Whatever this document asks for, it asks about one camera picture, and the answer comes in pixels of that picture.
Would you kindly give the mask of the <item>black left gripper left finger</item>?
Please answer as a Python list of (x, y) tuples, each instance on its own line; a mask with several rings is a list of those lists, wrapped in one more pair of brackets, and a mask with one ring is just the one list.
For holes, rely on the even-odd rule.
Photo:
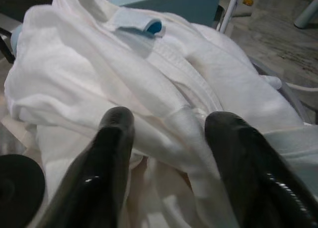
[(109, 109), (88, 146), (71, 163), (39, 228), (117, 228), (128, 182), (132, 112)]

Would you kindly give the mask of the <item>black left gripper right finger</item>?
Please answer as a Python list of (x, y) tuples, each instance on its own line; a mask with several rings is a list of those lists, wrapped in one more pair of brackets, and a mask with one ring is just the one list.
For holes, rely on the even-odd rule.
[(213, 153), (241, 228), (315, 228), (318, 203), (265, 137), (240, 116), (205, 120)]

